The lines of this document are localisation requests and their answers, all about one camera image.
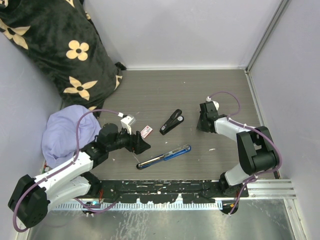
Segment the blue stapler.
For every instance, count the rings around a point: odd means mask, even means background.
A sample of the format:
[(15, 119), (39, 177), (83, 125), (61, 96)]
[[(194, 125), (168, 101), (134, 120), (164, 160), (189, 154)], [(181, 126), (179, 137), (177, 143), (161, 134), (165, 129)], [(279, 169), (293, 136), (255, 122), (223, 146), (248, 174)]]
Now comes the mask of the blue stapler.
[(142, 170), (142, 169), (145, 169), (145, 168), (148, 168), (152, 165), (155, 165), (157, 163), (160, 163), (160, 162), (164, 162), (164, 161), (168, 161), (168, 160), (171, 160), (173, 158), (176, 158), (178, 156), (181, 156), (185, 153), (188, 153), (191, 151), (191, 146), (189, 144), (186, 144), (186, 145), (183, 145), (181, 147), (178, 147), (174, 150), (171, 150), (167, 153), (164, 153), (164, 154), (161, 154), (159, 156), (156, 156), (154, 158), (151, 158), (147, 161), (144, 161), (144, 162), (140, 162), (136, 165), (136, 168), (138, 170)]

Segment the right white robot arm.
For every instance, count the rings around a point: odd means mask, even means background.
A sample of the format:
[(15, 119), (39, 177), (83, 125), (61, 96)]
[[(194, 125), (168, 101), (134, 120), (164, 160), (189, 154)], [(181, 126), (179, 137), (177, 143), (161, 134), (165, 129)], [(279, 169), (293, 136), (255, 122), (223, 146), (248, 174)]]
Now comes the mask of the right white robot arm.
[(197, 130), (223, 135), (236, 142), (238, 164), (222, 173), (218, 181), (220, 193), (231, 197), (242, 184), (255, 179), (259, 173), (278, 167), (280, 157), (267, 127), (253, 127), (234, 121), (225, 114), (219, 114), (217, 105), (215, 101), (199, 105)]

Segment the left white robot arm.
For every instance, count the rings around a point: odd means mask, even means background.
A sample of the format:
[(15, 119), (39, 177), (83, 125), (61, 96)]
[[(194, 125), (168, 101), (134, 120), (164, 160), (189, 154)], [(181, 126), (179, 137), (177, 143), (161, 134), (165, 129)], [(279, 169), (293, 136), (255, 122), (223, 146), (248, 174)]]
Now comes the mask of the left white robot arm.
[(91, 170), (108, 159), (109, 153), (127, 149), (139, 155), (151, 148), (141, 133), (129, 133), (118, 129), (113, 123), (105, 124), (94, 140), (79, 153), (58, 167), (31, 177), (22, 176), (9, 199), (8, 207), (13, 211), (13, 226), (22, 233), (17, 221), (32, 228), (39, 224), (56, 206), (73, 198), (87, 196), (95, 198), (100, 193), (100, 180)]

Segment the white red staple box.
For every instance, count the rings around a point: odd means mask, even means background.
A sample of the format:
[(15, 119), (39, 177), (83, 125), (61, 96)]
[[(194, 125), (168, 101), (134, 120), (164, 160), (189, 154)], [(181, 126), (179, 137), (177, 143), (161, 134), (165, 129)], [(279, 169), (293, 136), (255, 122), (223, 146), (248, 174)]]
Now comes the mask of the white red staple box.
[(145, 139), (151, 132), (153, 131), (153, 129), (150, 126), (146, 126), (141, 132), (141, 137), (143, 139)]

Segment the black stapler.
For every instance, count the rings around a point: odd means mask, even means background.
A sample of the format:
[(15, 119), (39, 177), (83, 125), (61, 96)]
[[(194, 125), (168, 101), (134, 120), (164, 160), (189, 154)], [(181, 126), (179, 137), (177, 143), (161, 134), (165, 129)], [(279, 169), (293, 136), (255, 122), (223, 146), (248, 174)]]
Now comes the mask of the black stapler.
[(168, 120), (162, 125), (159, 132), (164, 136), (184, 121), (182, 110), (176, 109)]

